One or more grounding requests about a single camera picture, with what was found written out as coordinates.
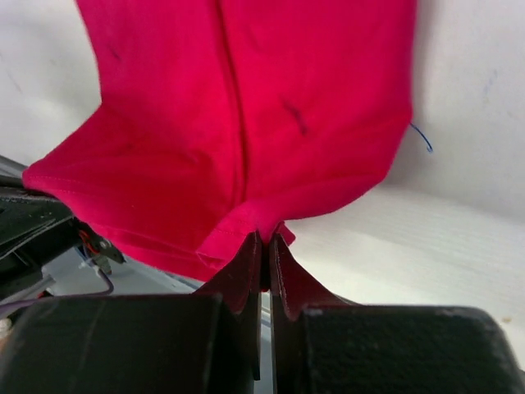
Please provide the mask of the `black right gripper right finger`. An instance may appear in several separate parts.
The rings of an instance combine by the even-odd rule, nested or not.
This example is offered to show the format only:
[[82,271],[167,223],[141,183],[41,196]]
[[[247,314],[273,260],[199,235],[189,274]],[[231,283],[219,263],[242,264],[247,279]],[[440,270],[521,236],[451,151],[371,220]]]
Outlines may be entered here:
[[485,311],[360,305],[328,291],[281,236],[267,256],[275,392],[523,392],[523,371]]

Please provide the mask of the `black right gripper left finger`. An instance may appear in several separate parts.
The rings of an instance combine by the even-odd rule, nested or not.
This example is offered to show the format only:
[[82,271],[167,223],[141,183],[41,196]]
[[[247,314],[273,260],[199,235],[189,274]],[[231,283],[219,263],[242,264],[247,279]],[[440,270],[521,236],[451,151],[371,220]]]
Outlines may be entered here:
[[31,305],[1,354],[4,393],[250,393],[260,378],[262,242],[190,294]]

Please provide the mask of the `pink red t shirt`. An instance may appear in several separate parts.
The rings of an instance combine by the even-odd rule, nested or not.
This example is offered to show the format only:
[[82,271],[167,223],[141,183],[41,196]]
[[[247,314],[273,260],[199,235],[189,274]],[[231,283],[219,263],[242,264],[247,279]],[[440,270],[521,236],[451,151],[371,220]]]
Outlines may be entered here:
[[206,281],[381,182],[414,1],[81,1],[102,102],[23,173],[121,252]]

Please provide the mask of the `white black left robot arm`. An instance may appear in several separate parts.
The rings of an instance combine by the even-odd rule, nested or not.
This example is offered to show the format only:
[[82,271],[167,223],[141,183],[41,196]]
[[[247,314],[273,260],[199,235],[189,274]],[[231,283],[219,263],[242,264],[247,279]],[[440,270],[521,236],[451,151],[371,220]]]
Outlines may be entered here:
[[125,262],[117,247],[58,199],[26,189],[19,178],[2,175],[1,298],[40,282],[42,268],[72,248],[97,263]]

